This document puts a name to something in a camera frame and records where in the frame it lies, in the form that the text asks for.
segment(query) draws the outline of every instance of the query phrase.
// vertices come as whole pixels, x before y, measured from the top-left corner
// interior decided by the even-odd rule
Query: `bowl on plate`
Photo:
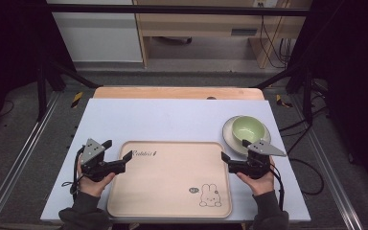
[[[265,138],[265,132],[265,125],[254,117],[239,116],[232,124],[232,135],[238,145],[242,145],[242,140],[255,143]]]

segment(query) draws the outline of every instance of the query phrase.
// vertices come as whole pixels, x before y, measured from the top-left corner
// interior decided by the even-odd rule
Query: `gray carpet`
[[[238,86],[254,85],[267,78],[266,74],[256,74],[253,78],[243,73],[81,73],[89,80],[105,85],[173,85],[173,86]],[[20,175],[6,205],[0,214],[0,224],[27,223],[44,224],[39,220],[47,195],[51,192],[57,174],[62,165],[68,146],[73,140],[73,134],[78,128],[86,103],[92,97],[94,90],[88,89],[78,82],[65,78],[67,88],[61,93],[57,107],[45,127],[40,140],[34,148],[23,173]],[[77,92],[83,92],[80,103],[71,108],[71,102]],[[265,91],[264,95],[270,101],[273,114],[279,128],[287,127],[300,118],[294,107],[276,104],[276,95]],[[281,94],[285,103],[290,103],[290,97]],[[0,184],[10,170],[16,155],[32,131],[37,117],[37,96],[35,83],[13,90],[7,97],[13,102],[13,109],[0,117]],[[313,101],[315,109],[324,106],[322,99]],[[10,103],[4,109],[10,109]],[[297,133],[303,127],[282,132],[282,134]],[[352,165],[348,161],[340,137],[332,120],[327,118],[327,110],[318,113],[314,119],[313,128],[321,141],[322,147],[349,196],[357,215],[365,229],[368,229],[368,175],[361,166]],[[286,149],[295,143],[301,134],[283,137]],[[316,169],[316,159],[312,145],[304,137],[290,153],[290,157],[304,160]],[[304,191],[314,192],[319,188],[319,178],[310,168],[292,162],[298,182]],[[307,195],[306,203],[312,218],[311,222],[293,223],[292,229],[347,229],[330,189],[326,185],[320,195]]]

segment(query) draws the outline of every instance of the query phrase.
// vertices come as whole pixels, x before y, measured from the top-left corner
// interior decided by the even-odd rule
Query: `black pole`
[[[290,8],[244,8],[210,6],[154,6],[154,5],[88,5],[88,4],[26,4],[25,10],[50,12],[97,12],[97,13],[164,13],[164,14],[220,14],[220,15],[266,15],[309,16],[326,13],[309,9]]]

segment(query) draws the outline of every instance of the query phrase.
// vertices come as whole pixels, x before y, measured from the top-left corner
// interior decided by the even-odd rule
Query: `floor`
[[[271,59],[277,67],[260,69],[245,38],[193,37],[191,44],[155,38],[148,68],[83,69],[80,74],[104,85],[249,87],[282,71],[278,68],[282,63],[275,56]],[[0,115],[0,193],[4,194],[0,200],[0,229],[56,228],[39,217],[94,92],[68,77],[64,80],[67,88],[63,92],[52,92],[48,86],[48,97],[57,104],[44,126],[38,126],[41,130],[34,129],[38,107],[35,83],[8,94]],[[326,87],[325,82],[317,81]],[[288,95],[286,83],[287,79],[280,80],[264,90],[279,128],[303,119],[301,94]],[[77,92],[83,97],[77,107],[71,108]],[[307,128],[304,125],[281,132],[289,157],[295,159],[291,165],[306,193],[311,215],[310,222],[292,223],[290,229],[368,229],[366,171],[349,162],[328,110],[322,109],[326,106],[324,95],[312,92],[311,102],[312,110],[319,112],[307,134],[302,136]],[[28,146],[25,143],[32,132],[39,140]],[[320,191],[321,177],[311,167],[325,180],[318,195],[313,194]]]

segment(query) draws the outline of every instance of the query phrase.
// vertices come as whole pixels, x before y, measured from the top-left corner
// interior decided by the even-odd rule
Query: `white table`
[[[186,99],[90,99],[79,129],[58,174],[56,184],[41,215],[42,220],[59,222],[58,211],[71,207],[69,187],[72,181],[76,152],[88,138],[102,143],[112,140],[113,146],[104,160],[118,159],[120,146],[127,141],[207,141],[219,142],[234,160],[244,160],[233,152],[222,137],[224,123],[238,115],[249,115],[262,121],[270,132],[271,144],[285,150],[273,113],[267,101],[249,100],[186,100]],[[310,221],[311,217],[287,157],[273,157],[285,186],[284,209],[292,222]],[[116,222],[247,222],[257,214],[250,189],[234,174],[229,175],[232,213],[227,218],[115,218]],[[99,202],[106,210],[107,186]]]

